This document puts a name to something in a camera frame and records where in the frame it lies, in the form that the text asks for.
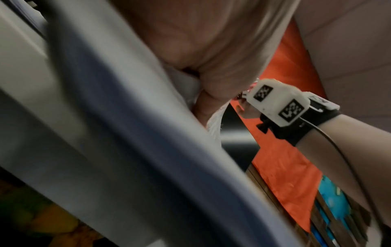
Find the forearm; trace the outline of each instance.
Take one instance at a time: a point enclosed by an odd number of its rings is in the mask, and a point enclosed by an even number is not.
[[[319,127],[348,157],[385,223],[391,225],[391,133],[345,115],[339,115]],[[323,136],[311,130],[296,147],[335,184],[368,209],[348,166]]]

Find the wire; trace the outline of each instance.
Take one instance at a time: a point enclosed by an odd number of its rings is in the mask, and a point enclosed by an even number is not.
[[[318,128],[316,125],[310,123],[309,121],[303,119],[303,118],[300,118],[304,123],[306,123],[307,125],[309,125],[311,128],[313,128],[314,130],[316,130],[317,132],[319,132],[324,138],[326,138],[331,145],[333,145],[333,147],[338,151],[338,153],[341,155],[341,157],[343,158],[343,160],[345,161],[346,165],[349,167],[349,170],[350,172],[352,173],[353,177],[356,179],[357,183],[358,183],[358,186],[360,187],[365,199],[367,200],[368,202],[368,205],[373,213],[373,216],[376,220],[376,222],[378,223],[379,225],[379,229],[382,233],[382,235],[384,236],[384,231],[383,231],[383,225],[384,225],[384,221],[383,221],[383,218],[382,216],[380,215],[380,212],[378,210],[378,208],[376,207],[375,203],[373,202],[373,199],[371,197],[371,195],[369,194],[367,188],[365,187],[364,183],[362,182],[362,180],[360,179],[360,177],[358,176],[358,173],[356,172],[356,170],[354,169],[354,167],[351,165],[350,161],[348,160],[348,158],[345,156],[345,154],[341,151],[341,149],[337,146],[337,144],[333,141],[333,139],[328,135],[326,134],[323,130],[321,130],[320,128]]]

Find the gray wall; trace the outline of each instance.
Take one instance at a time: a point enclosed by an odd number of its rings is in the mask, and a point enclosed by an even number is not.
[[[391,1],[302,0],[295,18],[329,99],[391,132]]]

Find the black and white square marker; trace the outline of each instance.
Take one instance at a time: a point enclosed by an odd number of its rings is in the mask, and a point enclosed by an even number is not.
[[[259,102],[262,102],[262,100],[264,100],[268,95],[269,93],[273,90],[272,87],[269,87],[267,85],[263,85],[259,90],[258,92],[254,95],[254,99],[256,99],[257,101]]]
[[[299,115],[304,110],[304,107],[293,99],[287,106],[278,113],[280,117],[282,117],[285,121],[292,121],[297,115]]]

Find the orange fabric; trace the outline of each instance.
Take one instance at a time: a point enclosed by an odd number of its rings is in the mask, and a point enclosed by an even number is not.
[[[295,21],[291,21],[269,66],[260,78],[274,78],[283,83],[325,96],[322,84],[301,40]],[[235,108],[237,101],[231,104]],[[254,166],[282,206],[305,230],[310,230],[310,213],[322,173],[296,148],[279,140],[269,131],[256,127],[259,119],[242,119],[260,150]]]

